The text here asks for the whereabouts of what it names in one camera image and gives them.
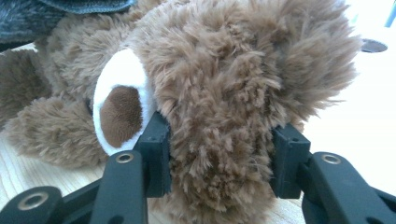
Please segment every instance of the fluffy fur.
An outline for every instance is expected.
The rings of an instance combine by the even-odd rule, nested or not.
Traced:
[[[111,55],[133,49],[172,130],[172,192],[150,207],[174,223],[262,222],[273,200],[271,129],[300,126],[355,76],[350,61],[361,42],[350,36],[346,7],[337,0],[148,6],[61,21],[39,42],[53,97],[25,107],[8,136],[22,153],[53,163],[100,161],[84,102]]]

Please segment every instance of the stuffed animal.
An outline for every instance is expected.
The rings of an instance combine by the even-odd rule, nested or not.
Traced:
[[[130,148],[157,109],[171,127],[172,192],[150,208],[175,223],[261,223],[274,198],[271,130],[302,129],[355,76],[361,42],[346,8],[141,0],[125,13],[69,15],[38,53],[2,56],[5,133],[21,154],[92,165],[102,148]]]

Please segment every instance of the wooden surface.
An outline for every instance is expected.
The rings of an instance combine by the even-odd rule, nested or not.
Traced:
[[[396,195],[395,55],[393,43],[389,43],[385,54],[361,53],[357,58],[360,76],[336,97],[346,101],[321,111],[320,118],[309,120],[304,131],[312,142],[311,151],[344,156],[370,185],[393,195]],[[103,170],[103,165],[66,170],[19,157],[0,136],[0,209],[18,193],[36,186],[55,186],[68,194],[99,178]],[[276,201],[270,215],[268,223],[304,223],[299,200]],[[170,223],[161,214],[150,213],[149,220]]]

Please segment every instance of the brown teddy bear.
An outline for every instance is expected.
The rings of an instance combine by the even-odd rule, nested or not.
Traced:
[[[21,154],[92,165],[106,158],[98,141],[108,154],[130,147],[155,106],[172,131],[173,182],[151,209],[176,223],[260,223],[274,197],[271,130],[302,128],[355,76],[361,42],[345,9],[178,0],[68,16],[38,53],[2,56],[1,122]]]

